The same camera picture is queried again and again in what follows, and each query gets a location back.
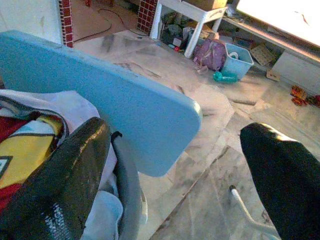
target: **marble floor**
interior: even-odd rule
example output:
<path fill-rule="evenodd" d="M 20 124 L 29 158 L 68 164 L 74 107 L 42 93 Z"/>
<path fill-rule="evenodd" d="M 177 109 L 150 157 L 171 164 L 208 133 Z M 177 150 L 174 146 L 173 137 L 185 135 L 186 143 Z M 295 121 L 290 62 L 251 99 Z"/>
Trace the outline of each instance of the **marble floor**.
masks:
<path fill-rule="evenodd" d="M 182 54 L 129 31 L 75 48 L 172 88 L 202 108 L 201 130 L 170 171 L 158 178 L 139 174 L 148 222 L 138 240 L 265 239 L 245 224 L 229 194 L 229 185 L 235 185 L 253 218 L 269 223 L 242 153 L 240 130 L 252 122 L 267 123 L 320 159 L 320 108 L 294 105 L 290 85 L 254 68 L 238 83 L 216 83 L 212 72 L 199 75 Z"/>

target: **dusty floor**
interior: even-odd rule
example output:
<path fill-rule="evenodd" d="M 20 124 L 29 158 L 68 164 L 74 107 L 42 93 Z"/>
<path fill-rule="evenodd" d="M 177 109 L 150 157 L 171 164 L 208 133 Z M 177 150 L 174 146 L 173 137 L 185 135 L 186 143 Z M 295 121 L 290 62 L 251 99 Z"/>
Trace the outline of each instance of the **dusty floor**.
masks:
<path fill-rule="evenodd" d="M 84 0 L 71 0 L 73 40 L 80 42 L 136 28 L 137 14 L 122 7 L 126 6 L 126 3 L 120 1 L 115 0 L 115 5 L 110 7 L 107 0 L 92 0 L 91 6 L 88 7 L 85 6 Z M 125 26 L 115 13 L 104 9 L 119 14 Z"/>
<path fill-rule="evenodd" d="M 320 159 L 320 108 L 291 101 L 291 86 L 251 68 L 235 84 L 197 74 L 182 54 L 129 31 L 75 44 L 75 48 L 145 76 L 196 100 L 201 130 L 163 177 L 139 174 L 148 200 L 148 222 L 139 240 L 260 240 L 230 198 L 235 185 L 253 218 L 264 210 L 242 153 L 239 133 L 252 122 L 267 123 L 302 142 Z"/>

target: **yellow fabric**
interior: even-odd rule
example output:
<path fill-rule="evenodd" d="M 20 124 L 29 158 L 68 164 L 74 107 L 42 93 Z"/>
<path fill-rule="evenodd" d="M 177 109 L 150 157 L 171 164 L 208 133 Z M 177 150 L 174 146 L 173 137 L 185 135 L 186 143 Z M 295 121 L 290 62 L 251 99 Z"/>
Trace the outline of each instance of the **yellow fabric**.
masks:
<path fill-rule="evenodd" d="M 42 121 L 42 122 L 45 122 L 47 124 L 49 124 L 53 131 L 54 131 L 54 134 L 56 136 L 59 135 L 60 131 L 61 131 L 61 128 L 62 128 L 62 123 L 61 121 L 58 121 L 50 116 L 40 116 L 36 119 L 37 121 Z"/>
<path fill-rule="evenodd" d="M 23 183 L 49 156 L 53 138 L 54 136 L 17 135 L 4 140 L 0 144 L 0 154 L 13 158 L 0 179 L 0 189 Z"/>

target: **television screen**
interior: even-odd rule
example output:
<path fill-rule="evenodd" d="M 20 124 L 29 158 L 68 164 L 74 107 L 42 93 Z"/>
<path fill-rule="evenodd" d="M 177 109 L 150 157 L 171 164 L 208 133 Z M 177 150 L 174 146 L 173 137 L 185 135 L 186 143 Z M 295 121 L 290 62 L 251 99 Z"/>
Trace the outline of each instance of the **television screen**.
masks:
<path fill-rule="evenodd" d="M 240 0 L 237 9 L 320 47 L 320 0 Z"/>

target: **cardboard box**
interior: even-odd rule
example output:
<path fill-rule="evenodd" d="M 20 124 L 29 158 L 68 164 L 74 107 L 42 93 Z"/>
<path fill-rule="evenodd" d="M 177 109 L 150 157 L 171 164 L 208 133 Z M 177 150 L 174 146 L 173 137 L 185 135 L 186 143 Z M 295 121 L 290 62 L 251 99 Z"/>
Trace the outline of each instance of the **cardboard box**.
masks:
<path fill-rule="evenodd" d="M 184 1 L 200 9 L 203 9 L 205 11 L 223 8 L 227 4 L 227 0 L 184 0 Z"/>

